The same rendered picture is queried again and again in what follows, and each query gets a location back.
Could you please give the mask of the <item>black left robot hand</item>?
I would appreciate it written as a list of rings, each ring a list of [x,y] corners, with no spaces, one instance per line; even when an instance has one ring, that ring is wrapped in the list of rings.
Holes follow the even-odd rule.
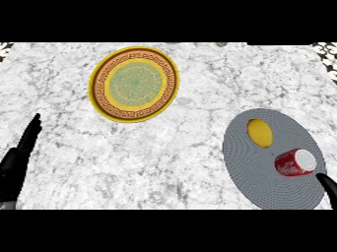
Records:
[[[29,158],[41,130],[41,115],[36,114],[24,129],[17,147],[8,150],[0,162],[0,203],[17,202],[26,178]]]

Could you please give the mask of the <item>grey round placemat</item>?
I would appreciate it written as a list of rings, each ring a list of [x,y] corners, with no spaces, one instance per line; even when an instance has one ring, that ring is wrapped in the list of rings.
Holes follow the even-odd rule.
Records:
[[[261,119],[272,129],[273,142],[266,149],[248,137],[251,119]],[[282,176],[275,169],[275,157],[291,149],[304,149],[315,157],[316,168],[307,175]],[[325,161],[307,131],[283,113],[264,108],[241,112],[224,130],[221,153],[232,182],[260,209],[312,210],[316,207],[323,188],[315,174],[326,172]]]

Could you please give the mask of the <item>red soda can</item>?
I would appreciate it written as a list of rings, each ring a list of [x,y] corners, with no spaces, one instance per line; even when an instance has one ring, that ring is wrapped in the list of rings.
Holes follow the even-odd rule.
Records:
[[[282,176],[307,175],[315,168],[315,157],[304,149],[292,149],[275,158],[275,169]]]

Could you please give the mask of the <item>yellow patterned plate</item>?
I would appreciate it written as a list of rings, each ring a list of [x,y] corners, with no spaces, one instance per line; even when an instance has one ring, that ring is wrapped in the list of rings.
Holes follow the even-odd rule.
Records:
[[[97,63],[87,83],[95,111],[112,121],[135,123],[168,107],[178,90],[178,70],[156,48],[130,46]]]

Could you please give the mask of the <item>yellow lemon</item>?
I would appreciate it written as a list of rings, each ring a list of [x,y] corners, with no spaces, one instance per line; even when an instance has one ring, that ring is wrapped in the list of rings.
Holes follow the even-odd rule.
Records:
[[[272,146],[272,130],[267,123],[261,119],[251,119],[248,121],[246,133],[251,141],[260,148],[269,148]]]

